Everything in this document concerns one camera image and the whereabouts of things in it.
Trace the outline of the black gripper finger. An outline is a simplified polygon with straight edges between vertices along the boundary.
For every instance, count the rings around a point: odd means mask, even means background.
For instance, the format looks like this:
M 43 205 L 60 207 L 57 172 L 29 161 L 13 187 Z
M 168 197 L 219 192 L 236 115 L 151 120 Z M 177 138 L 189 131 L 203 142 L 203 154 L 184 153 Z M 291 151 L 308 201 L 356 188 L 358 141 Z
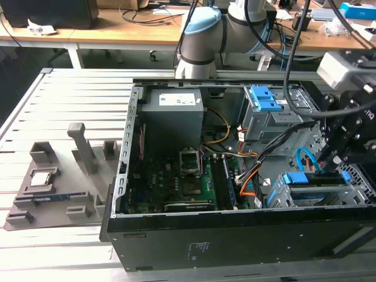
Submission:
M 325 146 L 321 151 L 321 168 L 325 172 L 334 170 L 343 159 L 350 140 L 362 126 L 362 119 L 356 116 L 334 118 L 325 131 Z
M 331 111 L 338 109 L 337 100 L 333 95 L 325 94 L 321 98 L 321 110 Z M 323 137 L 322 148 L 318 153 L 319 165 L 339 165 L 341 163 L 340 157 L 337 156 L 337 151 L 334 150 L 331 138 L 335 133 L 331 133 L 333 127 L 332 123 L 336 121 L 336 117 L 324 117 L 320 119 L 320 131 Z

